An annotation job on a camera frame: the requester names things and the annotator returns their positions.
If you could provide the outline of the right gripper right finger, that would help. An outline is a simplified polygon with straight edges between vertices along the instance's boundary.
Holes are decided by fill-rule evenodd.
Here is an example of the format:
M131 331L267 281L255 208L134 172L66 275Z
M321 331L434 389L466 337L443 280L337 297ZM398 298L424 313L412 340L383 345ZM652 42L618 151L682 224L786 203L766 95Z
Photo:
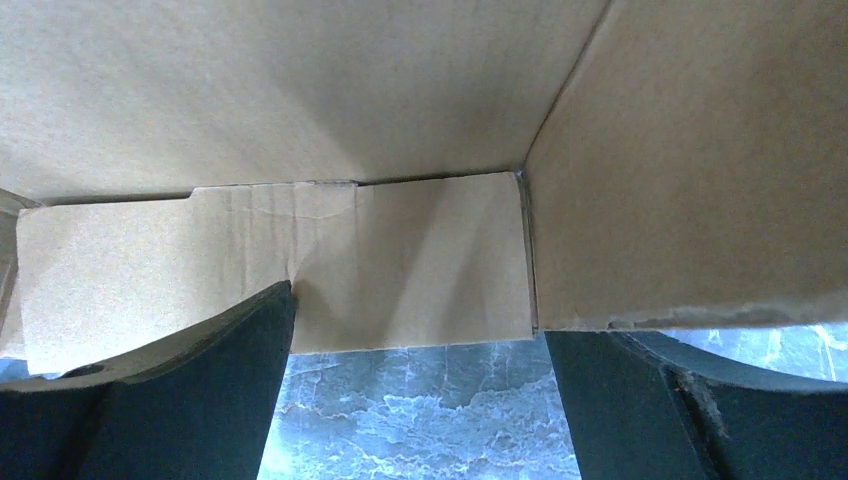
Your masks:
M585 479L843 479L847 387L658 332L545 335Z

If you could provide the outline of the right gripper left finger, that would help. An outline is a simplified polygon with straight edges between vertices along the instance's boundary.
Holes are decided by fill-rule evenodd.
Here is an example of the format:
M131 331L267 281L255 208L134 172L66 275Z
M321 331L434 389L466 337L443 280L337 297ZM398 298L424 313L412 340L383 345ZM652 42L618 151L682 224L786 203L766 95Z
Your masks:
M253 479L293 339L289 281L130 352L1 387L5 479Z

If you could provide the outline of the brown cardboard box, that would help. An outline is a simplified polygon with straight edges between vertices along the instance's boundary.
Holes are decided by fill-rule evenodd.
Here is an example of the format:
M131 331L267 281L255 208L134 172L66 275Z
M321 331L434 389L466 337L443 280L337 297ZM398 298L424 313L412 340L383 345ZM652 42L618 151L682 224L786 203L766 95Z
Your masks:
M5 1L34 374L292 283L296 354L847 314L843 1Z

